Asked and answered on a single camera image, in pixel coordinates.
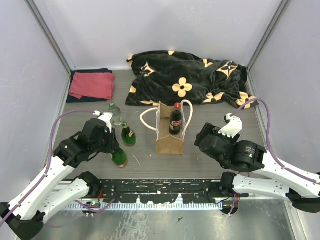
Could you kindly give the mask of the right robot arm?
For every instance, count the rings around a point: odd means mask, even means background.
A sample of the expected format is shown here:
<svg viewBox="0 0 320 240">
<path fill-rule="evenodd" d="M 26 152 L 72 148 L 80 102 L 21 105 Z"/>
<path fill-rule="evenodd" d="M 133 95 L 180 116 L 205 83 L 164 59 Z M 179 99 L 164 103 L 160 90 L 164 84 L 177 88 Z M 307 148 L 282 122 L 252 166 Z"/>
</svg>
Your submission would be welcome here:
<svg viewBox="0 0 320 240">
<path fill-rule="evenodd" d="M 220 193 L 225 197 L 252 194 L 278 198 L 300 211 L 319 213 L 320 175 L 275 161 L 264 147 L 239 140 L 242 127 L 238 119 L 227 121 L 222 128 L 206 123 L 196 135 L 195 146 L 226 170 Z"/>
</svg>

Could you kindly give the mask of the green bottle front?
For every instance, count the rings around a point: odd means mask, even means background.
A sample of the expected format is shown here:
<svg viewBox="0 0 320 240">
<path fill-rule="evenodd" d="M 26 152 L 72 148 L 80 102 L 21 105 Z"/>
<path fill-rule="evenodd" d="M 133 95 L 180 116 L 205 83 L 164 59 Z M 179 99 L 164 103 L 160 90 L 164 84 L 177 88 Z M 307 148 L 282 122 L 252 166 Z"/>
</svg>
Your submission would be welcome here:
<svg viewBox="0 0 320 240">
<path fill-rule="evenodd" d="M 118 148 L 110 154 L 113 163 L 119 168 L 124 168 L 128 164 L 128 158 L 125 151 L 122 148 Z"/>
</svg>

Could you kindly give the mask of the cola glass bottle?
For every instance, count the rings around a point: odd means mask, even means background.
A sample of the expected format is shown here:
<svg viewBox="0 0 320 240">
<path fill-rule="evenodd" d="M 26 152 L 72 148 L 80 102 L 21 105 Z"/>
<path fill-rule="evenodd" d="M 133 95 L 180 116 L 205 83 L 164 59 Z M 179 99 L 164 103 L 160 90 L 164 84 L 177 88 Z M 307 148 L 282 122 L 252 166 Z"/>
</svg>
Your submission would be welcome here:
<svg viewBox="0 0 320 240">
<path fill-rule="evenodd" d="M 169 119 L 169 133 L 171 135 L 175 136 L 181 132 L 182 120 L 181 103 L 177 102 L 174 104 Z"/>
</svg>

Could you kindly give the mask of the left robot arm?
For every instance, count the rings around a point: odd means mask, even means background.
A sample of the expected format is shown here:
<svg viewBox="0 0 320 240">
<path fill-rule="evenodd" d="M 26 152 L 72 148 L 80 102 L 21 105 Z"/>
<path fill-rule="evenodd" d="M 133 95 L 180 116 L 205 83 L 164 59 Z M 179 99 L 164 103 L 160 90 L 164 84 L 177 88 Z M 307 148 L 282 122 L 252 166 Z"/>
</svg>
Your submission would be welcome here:
<svg viewBox="0 0 320 240">
<path fill-rule="evenodd" d="M 90 119 L 82 131 L 59 144 L 46 167 L 22 193 L 0 204 L 1 224 L 7 223 L 21 240 L 33 239 L 56 213 L 80 198 L 97 197 L 101 189 L 100 181 L 89 171 L 52 194 L 56 186 L 94 155 L 110 154 L 118 148 L 111 114 Z"/>
</svg>

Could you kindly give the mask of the canvas tote bag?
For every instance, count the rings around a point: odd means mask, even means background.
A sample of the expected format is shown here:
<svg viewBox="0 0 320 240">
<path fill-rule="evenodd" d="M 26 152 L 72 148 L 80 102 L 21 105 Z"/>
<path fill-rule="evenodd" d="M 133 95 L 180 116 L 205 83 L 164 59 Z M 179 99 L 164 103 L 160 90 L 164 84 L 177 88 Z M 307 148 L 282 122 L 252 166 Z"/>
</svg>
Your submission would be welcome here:
<svg viewBox="0 0 320 240">
<path fill-rule="evenodd" d="M 181 130 L 178 135 L 172 135 L 169 132 L 170 128 L 170 115 L 173 112 L 174 108 L 165 105 L 162 102 L 159 102 L 157 107 L 147 109 L 140 115 L 140 121 L 148 129 L 156 132 L 156 141 L 155 141 L 155 152 L 156 154 L 163 155 L 183 155 L 184 154 L 184 145 L 185 145 L 185 136 L 189 124 L 193 117 L 193 105 L 189 100 L 183 100 L 181 102 L 181 112 L 182 112 L 182 125 Z M 184 114 L 184 104 L 188 104 L 190 107 L 189 118 L 186 121 Z M 156 111 L 155 114 L 155 127 L 148 125 L 143 117 L 151 111 Z"/>
</svg>

